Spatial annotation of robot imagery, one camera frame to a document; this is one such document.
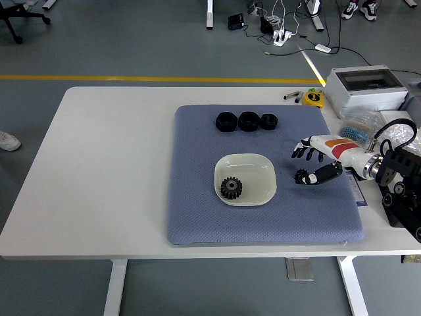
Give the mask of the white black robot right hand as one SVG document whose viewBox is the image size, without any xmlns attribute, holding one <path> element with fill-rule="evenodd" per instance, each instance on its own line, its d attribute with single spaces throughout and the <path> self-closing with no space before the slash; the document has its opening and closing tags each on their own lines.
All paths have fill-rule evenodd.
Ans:
<svg viewBox="0 0 421 316">
<path fill-rule="evenodd" d="M 364 179 L 372 179 L 370 168 L 377 159 L 377 155 L 366 152 L 361 146 L 349 138 L 338 135 L 318 135 L 302 139 L 295 147 L 292 157 L 301 158 L 306 155 L 310 160 L 314 151 L 318 152 L 318 161 L 323 162 L 324 156 L 333 159 L 314 172 L 299 169 L 295 174 L 295 183 L 304 185 L 318 185 L 333 180 L 341 175 L 344 167 L 351 167 Z"/>
</svg>

